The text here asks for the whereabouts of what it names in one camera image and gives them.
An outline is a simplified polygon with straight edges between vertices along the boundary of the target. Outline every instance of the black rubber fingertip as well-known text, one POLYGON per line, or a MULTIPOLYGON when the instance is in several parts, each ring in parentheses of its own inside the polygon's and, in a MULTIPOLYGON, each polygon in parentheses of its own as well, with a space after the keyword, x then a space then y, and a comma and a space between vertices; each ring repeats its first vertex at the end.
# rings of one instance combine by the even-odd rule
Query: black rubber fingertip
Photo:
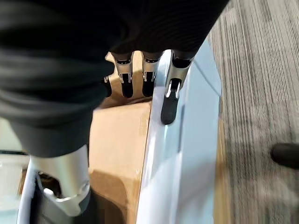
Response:
POLYGON ((142 93, 145 97, 151 97, 154 93, 155 81, 151 81, 153 72, 146 72, 146 82, 143 80, 142 93))
POLYGON ((155 82, 152 81, 143 81, 142 84, 142 93, 145 97, 151 97, 154 93, 154 84, 155 82))
POLYGON ((105 89, 107 90, 106 97, 110 97, 112 94, 112 88, 111 88, 109 79, 108 79, 108 82, 106 82, 106 83, 105 83, 104 79, 102 79, 101 83, 105 86, 105 89))
POLYGON ((122 83, 122 94, 126 98, 131 98, 133 96, 133 84, 132 83, 122 83))
POLYGON ((177 115, 178 99, 175 97, 175 93, 172 92, 167 98, 164 96, 164 101, 161 110, 161 122, 165 125, 171 124, 177 115))

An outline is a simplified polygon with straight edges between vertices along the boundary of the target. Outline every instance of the carpet floor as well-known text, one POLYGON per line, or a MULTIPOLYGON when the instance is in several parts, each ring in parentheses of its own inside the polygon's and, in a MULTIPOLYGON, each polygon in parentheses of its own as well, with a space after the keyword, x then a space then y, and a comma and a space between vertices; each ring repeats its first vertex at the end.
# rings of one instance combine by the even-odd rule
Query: carpet floor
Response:
POLYGON ((275 164, 299 143, 299 0, 231 0, 208 36, 222 80, 231 218, 299 223, 299 173, 275 164))

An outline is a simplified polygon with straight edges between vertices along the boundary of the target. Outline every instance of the black object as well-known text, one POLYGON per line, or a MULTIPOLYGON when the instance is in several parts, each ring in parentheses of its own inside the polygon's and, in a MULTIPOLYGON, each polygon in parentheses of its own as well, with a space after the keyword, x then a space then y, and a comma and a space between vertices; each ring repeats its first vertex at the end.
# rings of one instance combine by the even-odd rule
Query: black object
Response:
POLYGON ((180 80, 174 78, 171 80, 171 88, 168 96, 164 96, 161 110, 161 122, 165 125, 171 124, 177 115, 178 108, 178 88, 180 80))
POLYGON ((142 83, 142 93, 145 97, 151 97, 154 92, 155 80, 152 80, 153 72, 146 73, 146 81, 142 83))
POLYGON ((122 95, 126 98, 131 98, 133 96, 133 81, 129 82, 129 75, 122 74, 123 83, 121 84, 122 95))
POLYGON ((28 155, 25 152, 10 151, 10 150, 0 150, 0 154, 7 154, 7 155, 28 155))
MULTIPOLYGON (((30 155, 79 149, 107 96, 101 80, 114 71, 107 52, 196 52, 227 2, 1 0, 0 116, 30 155)), ((40 200, 39 208, 47 204, 40 200)))
POLYGON ((69 217, 50 201, 38 188, 34 191, 34 196, 30 205, 30 224, 104 224, 99 215, 100 204, 97 195, 92 190, 89 192, 85 203, 85 211, 77 217, 69 217))
POLYGON ((278 143, 272 147, 271 158, 279 165, 299 169, 299 144, 278 143))
POLYGON ((101 80, 101 83, 105 86, 106 90, 107 90, 107 95, 106 97, 110 97, 112 94, 112 88, 111 88, 111 84, 110 84, 110 80, 109 77, 104 77, 101 80))

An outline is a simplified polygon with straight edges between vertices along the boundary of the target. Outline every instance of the cardboard box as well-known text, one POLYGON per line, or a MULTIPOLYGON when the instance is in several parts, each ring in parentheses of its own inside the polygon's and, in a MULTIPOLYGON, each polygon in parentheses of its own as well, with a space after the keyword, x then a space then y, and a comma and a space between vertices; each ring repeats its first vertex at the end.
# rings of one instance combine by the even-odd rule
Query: cardboard box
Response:
MULTIPOLYGON (((105 224, 135 224, 151 103, 94 112, 90 137, 91 186, 105 224)), ((229 224, 223 122, 219 121, 214 223, 229 224)))

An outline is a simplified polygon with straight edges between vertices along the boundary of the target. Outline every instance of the black sleeve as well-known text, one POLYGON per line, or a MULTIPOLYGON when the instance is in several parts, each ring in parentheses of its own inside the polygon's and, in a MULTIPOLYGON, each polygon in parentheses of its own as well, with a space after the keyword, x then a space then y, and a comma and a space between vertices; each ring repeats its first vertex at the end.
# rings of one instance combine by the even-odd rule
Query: black sleeve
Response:
POLYGON ((113 8, 0 1, 0 116, 30 154, 58 156, 88 142, 92 111, 106 95, 100 80, 114 70, 105 55, 127 35, 113 8))

